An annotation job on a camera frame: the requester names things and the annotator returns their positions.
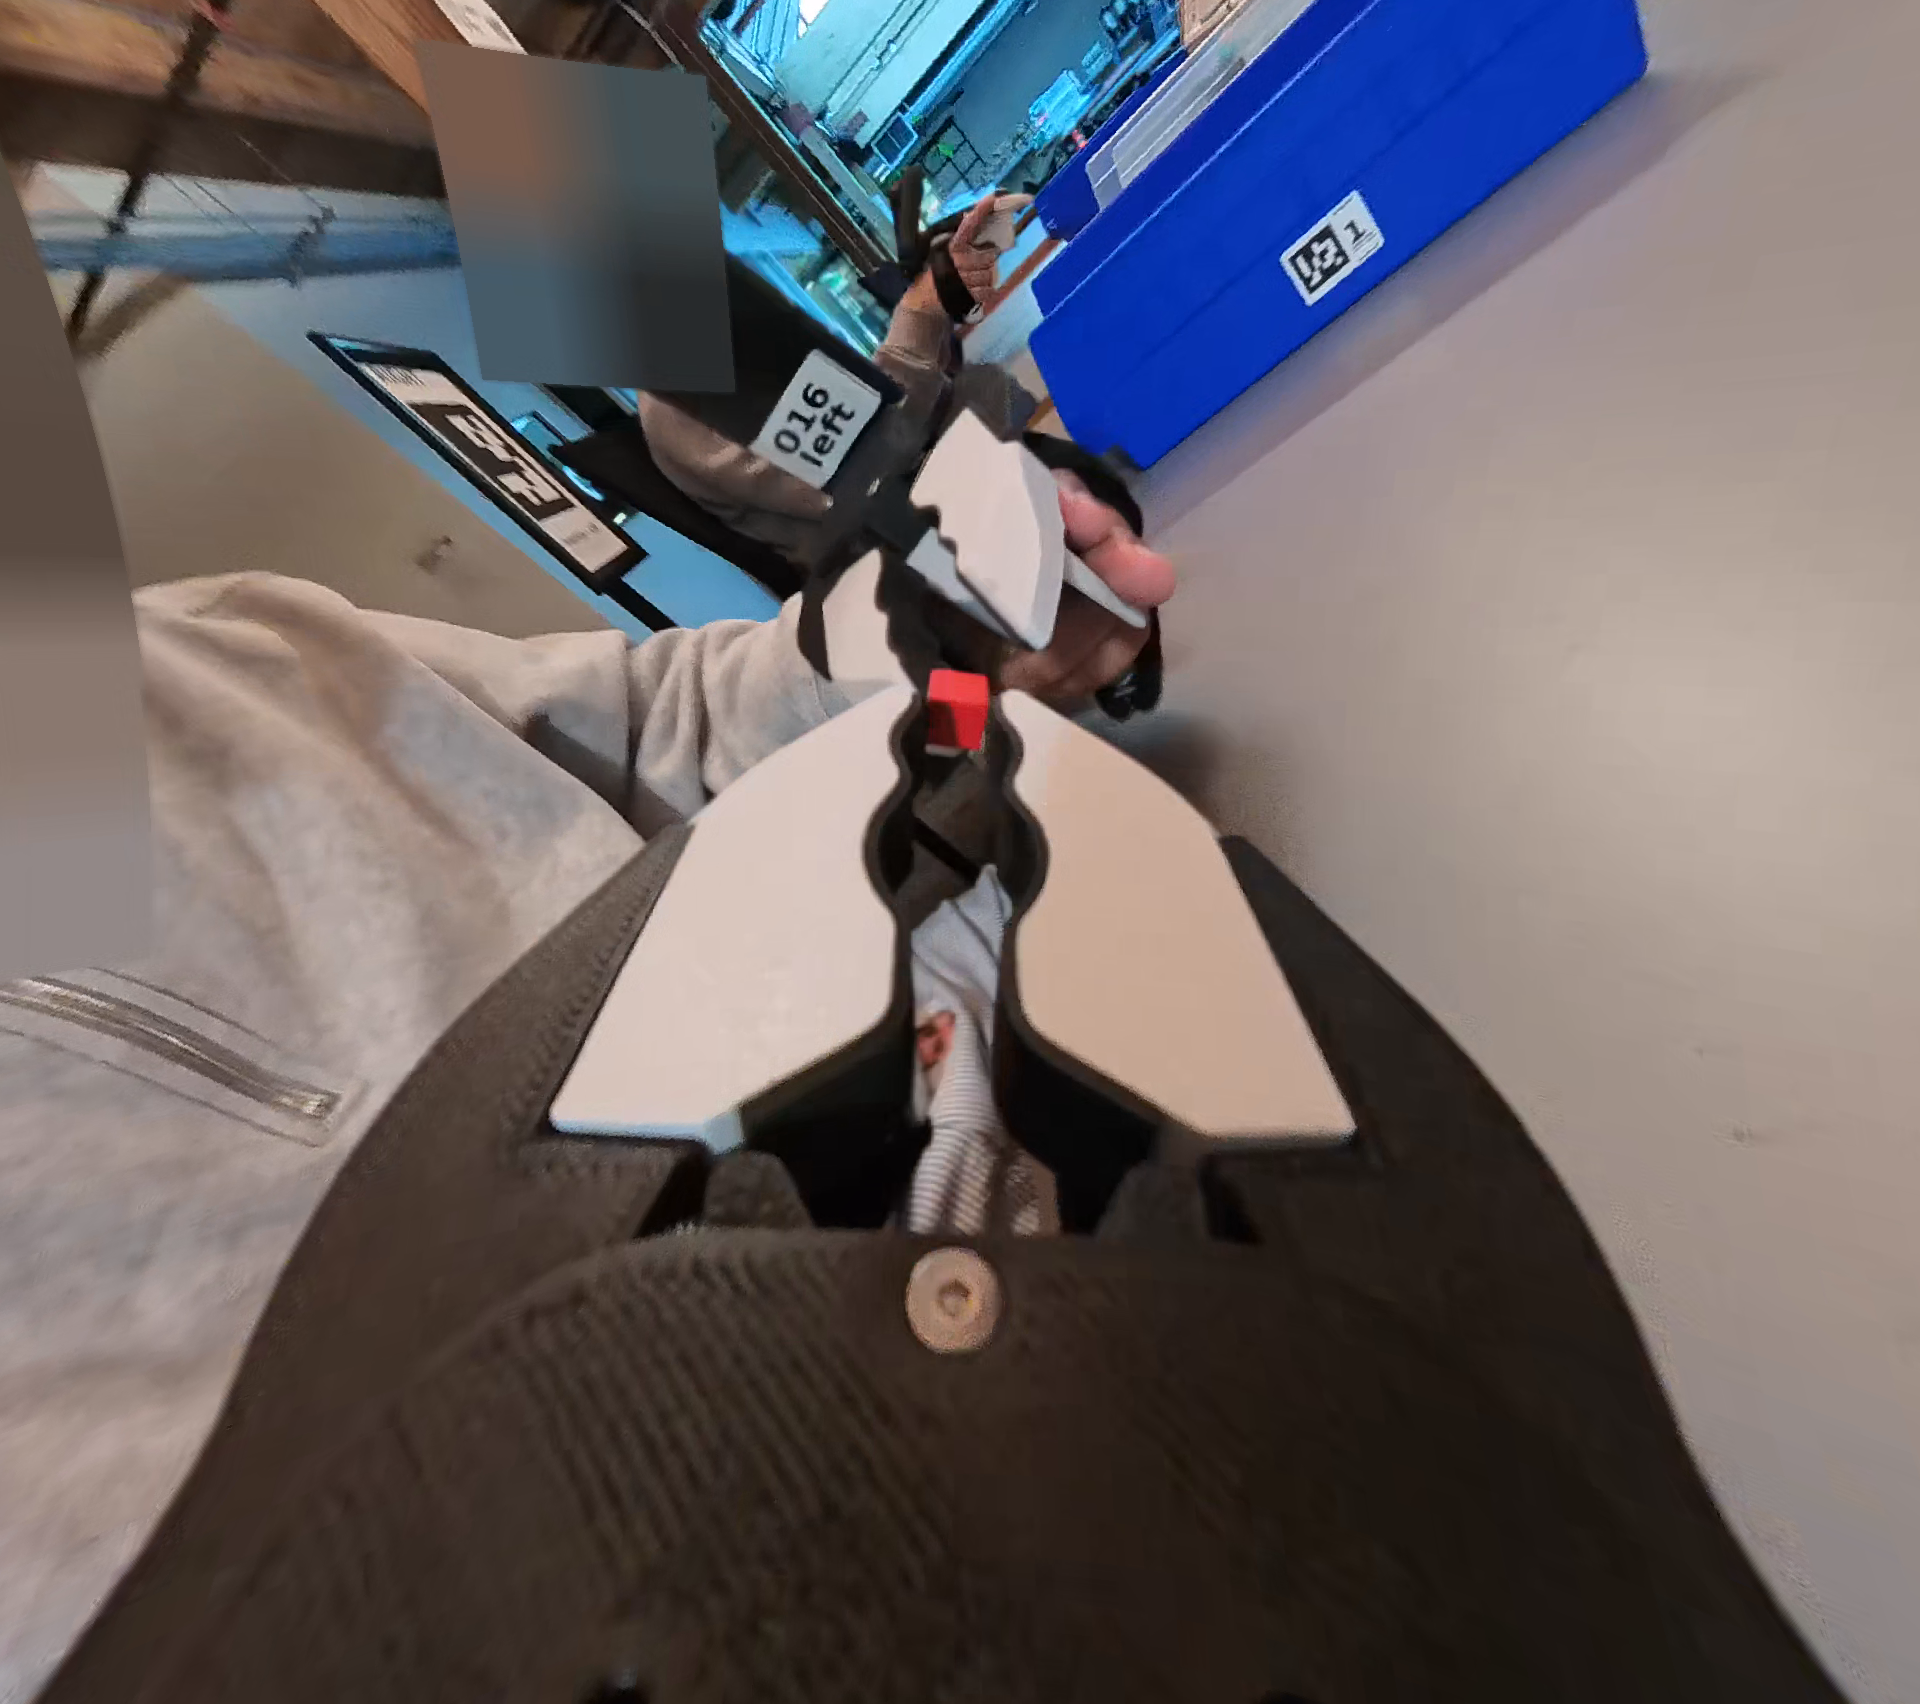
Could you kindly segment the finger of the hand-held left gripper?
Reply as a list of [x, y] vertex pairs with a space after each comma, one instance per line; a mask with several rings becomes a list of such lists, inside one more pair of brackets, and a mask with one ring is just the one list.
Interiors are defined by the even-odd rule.
[[940, 664], [923, 578], [897, 557], [860, 557], [834, 575], [810, 575], [797, 645], [835, 689], [926, 689]]
[[1021, 443], [960, 410], [912, 470], [872, 484], [862, 530], [905, 575], [908, 603], [1024, 653], [1050, 647], [1067, 588], [1062, 495]]

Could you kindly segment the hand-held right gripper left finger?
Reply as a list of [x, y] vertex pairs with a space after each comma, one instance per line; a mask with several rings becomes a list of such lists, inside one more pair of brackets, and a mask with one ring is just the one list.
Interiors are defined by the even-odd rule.
[[693, 818], [545, 1118], [575, 1138], [752, 1147], [803, 1074], [882, 1030], [899, 925], [870, 866], [901, 792], [889, 686], [755, 763]]

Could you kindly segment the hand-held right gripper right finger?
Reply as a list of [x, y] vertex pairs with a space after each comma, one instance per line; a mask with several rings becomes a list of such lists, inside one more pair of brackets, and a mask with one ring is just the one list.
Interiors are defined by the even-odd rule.
[[997, 708], [1038, 870], [1006, 1010], [1043, 1090], [1198, 1149], [1337, 1149], [1355, 1133], [1221, 841], [1171, 787], [1024, 692]]

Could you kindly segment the person's left forearm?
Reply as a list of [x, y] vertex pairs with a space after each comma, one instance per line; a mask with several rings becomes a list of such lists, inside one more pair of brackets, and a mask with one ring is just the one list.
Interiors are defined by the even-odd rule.
[[477, 780], [481, 753], [530, 753], [640, 833], [888, 689], [806, 661], [797, 600], [643, 640], [497, 637], [257, 571], [147, 586], [132, 608], [140, 639], [183, 640], [217, 689], [264, 695], [302, 742], [341, 742], [431, 795]]

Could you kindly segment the person's left hand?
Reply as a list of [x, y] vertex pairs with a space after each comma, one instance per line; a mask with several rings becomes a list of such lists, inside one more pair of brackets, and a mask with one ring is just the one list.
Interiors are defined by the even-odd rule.
[[[1078, 475], [1056, 470], [1054, 484], [1067, 552], [1139, 617], [1165, 607], [1178, 585], [1174, 564], [1150, 549], [1122, 513], [1093, 496]], [[1067, 590], [1052, 642], [1038, 653], [1013, 654], [1004, 667], [1002, 684], [1069, 712], [1122, 679], [1139, 659], [1145, 637], [1145, 626], [1134, 629], [1116, 613]]]

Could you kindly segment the striped cloth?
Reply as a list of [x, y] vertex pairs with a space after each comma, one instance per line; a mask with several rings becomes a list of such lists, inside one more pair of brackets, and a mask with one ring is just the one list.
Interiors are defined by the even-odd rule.
[[1012, 905], [985, 866], [909, 935], [915, 1077], [923, 1124], [899, 1207], [920, 1239], [1047, 1239], [1060, 1230], [1052, 1174], [1013, 1138], [995, 1100], [995, 1012]]

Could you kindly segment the black framed sign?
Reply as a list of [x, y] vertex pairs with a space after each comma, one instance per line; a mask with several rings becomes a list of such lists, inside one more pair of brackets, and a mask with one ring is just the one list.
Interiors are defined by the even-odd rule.
[[323, 330], [308, 341], [583, 588], [616, 597], [643, 563], [602, 501], [574, 482], [438, 354]]

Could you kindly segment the large blue plastic bin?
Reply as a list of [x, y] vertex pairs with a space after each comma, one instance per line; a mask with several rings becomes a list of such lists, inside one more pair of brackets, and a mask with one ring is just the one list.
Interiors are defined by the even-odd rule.
[[1145, 468], [1638, 84], [1638, 0], [1312, 0], [1171, 121], [1033, 282], [1066, 435]]

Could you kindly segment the person's grey sweatshirt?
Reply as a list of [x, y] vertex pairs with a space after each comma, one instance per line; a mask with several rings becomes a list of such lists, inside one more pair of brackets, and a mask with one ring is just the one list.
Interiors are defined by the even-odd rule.
[[3, 1700], [36, 1700], [129, 1570], [349, 1145], [640, 845], [540, 756], [481, 753], [431, 795], [136, 637], [155, 947], [100, 970], [349, 1073], [365, 1102], [299, 1147], [3, 1035]]

